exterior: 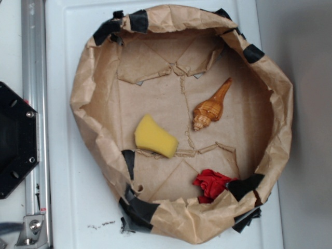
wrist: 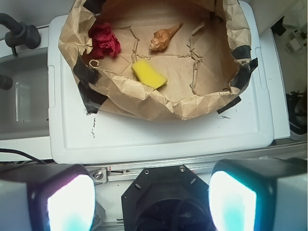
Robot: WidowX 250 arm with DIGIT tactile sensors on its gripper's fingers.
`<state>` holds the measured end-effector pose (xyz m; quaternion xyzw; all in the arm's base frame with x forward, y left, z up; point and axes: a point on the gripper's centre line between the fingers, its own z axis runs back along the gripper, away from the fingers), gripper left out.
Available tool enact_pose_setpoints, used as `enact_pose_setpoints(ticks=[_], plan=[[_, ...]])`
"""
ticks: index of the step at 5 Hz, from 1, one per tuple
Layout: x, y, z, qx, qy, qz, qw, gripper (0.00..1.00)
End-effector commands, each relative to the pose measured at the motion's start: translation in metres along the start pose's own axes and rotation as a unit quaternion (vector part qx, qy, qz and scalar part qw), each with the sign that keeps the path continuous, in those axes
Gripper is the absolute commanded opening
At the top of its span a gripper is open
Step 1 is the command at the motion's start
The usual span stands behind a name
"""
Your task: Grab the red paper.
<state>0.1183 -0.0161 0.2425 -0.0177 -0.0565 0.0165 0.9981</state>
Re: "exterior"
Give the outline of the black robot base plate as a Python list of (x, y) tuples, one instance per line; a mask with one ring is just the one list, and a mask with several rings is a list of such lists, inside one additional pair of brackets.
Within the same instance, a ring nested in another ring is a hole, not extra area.
[(38, 163), (37, 112), (1, 82), (1, 199)]

